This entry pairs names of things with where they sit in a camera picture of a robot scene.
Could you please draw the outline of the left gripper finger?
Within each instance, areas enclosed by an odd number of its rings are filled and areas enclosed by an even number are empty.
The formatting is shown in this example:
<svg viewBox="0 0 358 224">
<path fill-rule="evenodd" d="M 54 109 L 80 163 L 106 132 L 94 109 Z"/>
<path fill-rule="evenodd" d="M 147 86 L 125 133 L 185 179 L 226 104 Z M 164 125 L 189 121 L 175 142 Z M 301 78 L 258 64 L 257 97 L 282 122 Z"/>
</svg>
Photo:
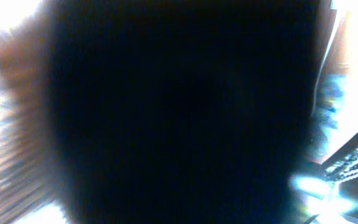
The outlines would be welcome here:
<svg viewBox="0 0 358 224">
<path fill-rule="evenodd" d="M 341 183 L 358 178 L 358 132 L 321 164 L 322 178 Z"/>
</svg>

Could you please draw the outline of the Samsung Galaxy smartphone blue screen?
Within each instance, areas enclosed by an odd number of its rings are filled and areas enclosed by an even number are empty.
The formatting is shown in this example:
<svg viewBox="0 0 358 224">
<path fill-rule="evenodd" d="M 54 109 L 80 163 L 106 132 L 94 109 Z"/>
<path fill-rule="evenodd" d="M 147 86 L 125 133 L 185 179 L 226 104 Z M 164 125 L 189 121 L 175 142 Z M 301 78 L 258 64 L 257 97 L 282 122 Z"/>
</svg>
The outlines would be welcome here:
<svg viewBox="0 0 358 224">
<path fill-rule="evenodd" d="M 53 1 L 48 112 L 74 223 L 283 223 L 318 1 Z"/>
</svg>

